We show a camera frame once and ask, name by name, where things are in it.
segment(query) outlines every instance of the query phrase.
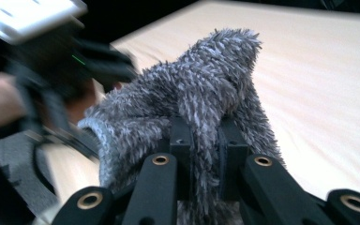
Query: plush fabric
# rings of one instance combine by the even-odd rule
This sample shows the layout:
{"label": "plush fabric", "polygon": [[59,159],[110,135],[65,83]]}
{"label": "plush fabric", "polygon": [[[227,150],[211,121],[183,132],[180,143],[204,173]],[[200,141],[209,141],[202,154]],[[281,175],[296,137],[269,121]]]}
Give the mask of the plush fabric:
{"label": "plush fabric", "polygon": [[115,192],[137,179],[143,160],[169,138],[170,117],[182,116],[195,140],[195,188],[192,201],[178,203],[178,224],[241,223],[237,203],[217,198],[221,118],[233,116],[254,153],[283,163],[251,77],[260,48],[251,30],[216,30],[88,109],[79,127],[99,140],[100,184]]}

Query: fluffy gray fabric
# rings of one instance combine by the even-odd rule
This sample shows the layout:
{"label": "fluffy gray fabric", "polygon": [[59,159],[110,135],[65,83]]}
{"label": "fluffy gray fabric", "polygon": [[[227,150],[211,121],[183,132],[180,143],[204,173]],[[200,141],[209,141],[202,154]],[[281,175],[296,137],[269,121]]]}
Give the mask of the fluffy gray fabric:
{"label": "fluffy gray fabric", "polygon": [[223,115],[233,116],[254,153],[283,163],[251,78],[261,48],[257,37],[248,29],[215,31],[177,61],[144,70],[88,109],[79,127],[99,139],[100,184],[116,191],[137,179],[158,140],[169,138],[170,116],[180,115],[193,132],[191,157],[196,163],[195,192],[192,201],[179,202],[177,223],[241,223],[237,203],[217,198],[218,125]]}

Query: tabletop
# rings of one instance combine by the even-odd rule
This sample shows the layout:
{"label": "tabletop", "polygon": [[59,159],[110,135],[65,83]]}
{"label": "tabletop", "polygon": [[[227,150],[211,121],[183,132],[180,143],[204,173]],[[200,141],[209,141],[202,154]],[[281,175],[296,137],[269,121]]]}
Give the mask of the tabletop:
{"label": "tabletop", "polygon": [[[292,177],[324,200],[332,189],[360,192],[360,14],[202,0],[117,39],[112,47],[130,53],[142,71],[175,61],[221,28],[259,33],[262,49],[253,81]],[[79,183],[58,191],[62,201],[98,184],[98,163],[78,161],[75,151],[69,159],[49,151],[50,162],[59,158],[68,166],[71,161],[88,177],[72,178]],[[51,166],[53,174],[62,174],[58,167]]]}

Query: green light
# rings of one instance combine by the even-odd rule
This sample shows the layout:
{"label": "green light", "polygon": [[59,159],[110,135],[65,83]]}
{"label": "green light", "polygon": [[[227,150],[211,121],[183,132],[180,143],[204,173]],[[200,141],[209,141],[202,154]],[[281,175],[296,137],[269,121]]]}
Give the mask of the green light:
{"label": "green light", "polygon": [[74,58],[75,60],[77,60],[78,62],[80,62],[82,65],[86,65],[81,59],[77,58],[77,56],[72,54],[72,58]]}

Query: gray fuzzy cloth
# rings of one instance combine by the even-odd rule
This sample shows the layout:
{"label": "gray fuzzy cloth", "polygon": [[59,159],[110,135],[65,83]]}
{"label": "gray fuzzy cloth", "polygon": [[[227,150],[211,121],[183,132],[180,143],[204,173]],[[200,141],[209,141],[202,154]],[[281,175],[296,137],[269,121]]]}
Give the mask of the gray fuzzy cloth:
{"label": "gray fuzzy cloth", "polygon": [[190,125],[196,144],[192,201],[178,203],[177,224],[240,224],[236,202],[218,195],[218,125],[224,115],[254,153],[283,160],[253,86],[261,42],[247,29],[215,31],[173,63],[159,63],[86,111],[80,128],[99,140],[99,180],[117,191],[137,179],[143,160],[169,138],[174,115]]}

